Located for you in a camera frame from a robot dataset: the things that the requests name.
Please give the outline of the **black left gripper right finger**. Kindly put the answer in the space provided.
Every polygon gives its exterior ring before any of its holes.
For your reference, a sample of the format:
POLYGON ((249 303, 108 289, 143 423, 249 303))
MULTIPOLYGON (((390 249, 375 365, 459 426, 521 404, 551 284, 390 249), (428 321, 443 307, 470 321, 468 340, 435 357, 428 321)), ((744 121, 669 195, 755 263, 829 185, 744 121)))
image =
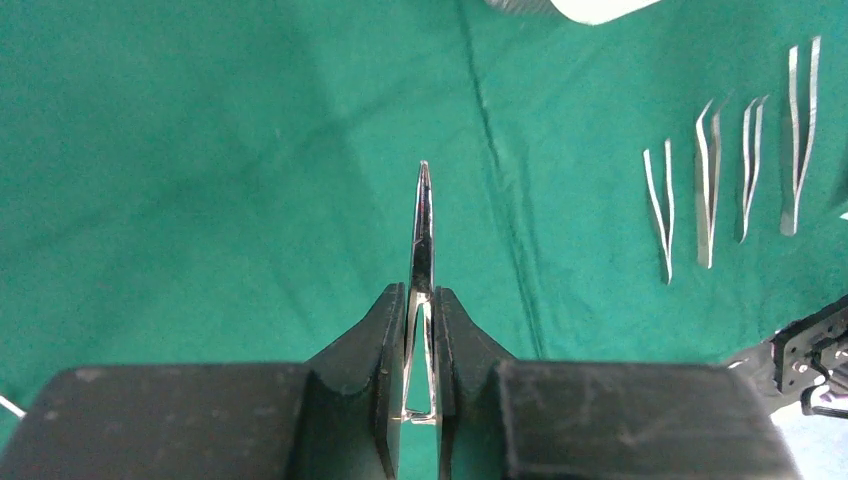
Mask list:
POLYGON ((521 360, 433 303, 442 479, 796 479, 748 381, 716 365, 521 360))

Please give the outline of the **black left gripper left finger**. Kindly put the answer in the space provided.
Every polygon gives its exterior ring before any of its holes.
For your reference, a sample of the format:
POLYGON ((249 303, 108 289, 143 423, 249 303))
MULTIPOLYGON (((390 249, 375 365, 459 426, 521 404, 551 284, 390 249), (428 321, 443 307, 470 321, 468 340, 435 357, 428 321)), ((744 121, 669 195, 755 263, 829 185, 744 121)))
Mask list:
POLYGON ((26 416, 30 479, 393 479, 406 293, 302 363, 82 366, 26 416))

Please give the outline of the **steel ring-handled hemostat clamp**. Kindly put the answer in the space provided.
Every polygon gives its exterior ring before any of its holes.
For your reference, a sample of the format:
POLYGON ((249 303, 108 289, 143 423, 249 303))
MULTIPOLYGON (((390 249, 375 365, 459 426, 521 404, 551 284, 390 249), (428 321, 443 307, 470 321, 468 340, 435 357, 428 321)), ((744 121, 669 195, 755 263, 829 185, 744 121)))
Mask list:
POLYGON ((410 278, 403 343, 403 392, 401 420, 413 425, 434 426, 438 420, 435 346, 433 327, 434 235, 432 182, 429 164, 420 162, 416 185, 415 208, 410 254, 410 278), (410 381, 417 328, 423 327, 423 348, 428 383, 428 410, 417 411, 408 406, 410 381))

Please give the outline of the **steel surgical forceps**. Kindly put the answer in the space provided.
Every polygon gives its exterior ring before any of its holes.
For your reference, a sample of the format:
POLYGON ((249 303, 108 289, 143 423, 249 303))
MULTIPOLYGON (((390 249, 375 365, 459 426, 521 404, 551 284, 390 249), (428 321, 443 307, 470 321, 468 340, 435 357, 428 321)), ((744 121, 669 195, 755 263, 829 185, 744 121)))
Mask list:
POLYGON ((675 234, 676 205, 673 188, 672 141, 664 140, 664 194, 665 203, 660 201, 654 181, 650 150, 642 153, 648 200, 653 215, 654 226, 658 235, 659 247, 663 261, 664 282, 670 285, 673 279, 673 240, 675 234))

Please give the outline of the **green surgical drape cloth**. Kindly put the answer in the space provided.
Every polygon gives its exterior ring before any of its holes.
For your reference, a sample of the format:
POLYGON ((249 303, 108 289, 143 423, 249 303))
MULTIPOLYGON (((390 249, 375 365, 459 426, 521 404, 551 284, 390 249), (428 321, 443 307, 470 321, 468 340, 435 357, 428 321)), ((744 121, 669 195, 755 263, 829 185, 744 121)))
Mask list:
MULTIPOLYGON (((485 1, 5 1, 1 475, 82 366, 302 363, 410 278, 429 164, 434 297, 521 360, 724 361, 847 298, 847 5, 660 1, 588 26, 485 1), (780 231, 789 49, 815 144, 780 231), (738 242, 742 119, 768 95, 738 242), (695 132, 721 106, 714 263, 695 132), (660 201, 672 141, 673 279, 660 201)), ((847 475, 847 426, 780 432, 800 478, 847 475)))

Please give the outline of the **steel needle holder clamp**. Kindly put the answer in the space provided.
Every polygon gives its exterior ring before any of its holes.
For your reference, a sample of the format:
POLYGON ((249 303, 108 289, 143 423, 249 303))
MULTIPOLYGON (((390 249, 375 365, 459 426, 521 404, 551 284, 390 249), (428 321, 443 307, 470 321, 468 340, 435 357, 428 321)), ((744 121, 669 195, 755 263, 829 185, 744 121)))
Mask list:
POLYGON ((760 175, 764 110, 768 98, 765 95, 752 99, 743 112, 739 243, 746 240, 750 228, 752 204, 760 175))

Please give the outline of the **white sterile packet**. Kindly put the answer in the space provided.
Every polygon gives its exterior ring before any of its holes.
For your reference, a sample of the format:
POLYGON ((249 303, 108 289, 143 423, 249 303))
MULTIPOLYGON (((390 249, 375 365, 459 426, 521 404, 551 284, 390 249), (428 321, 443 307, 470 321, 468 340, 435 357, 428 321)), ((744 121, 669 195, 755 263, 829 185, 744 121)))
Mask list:
POLYGON ((582 25, 598 26, 659 3, 660 0, 485 0, 510 14, 558 15, 582 25))

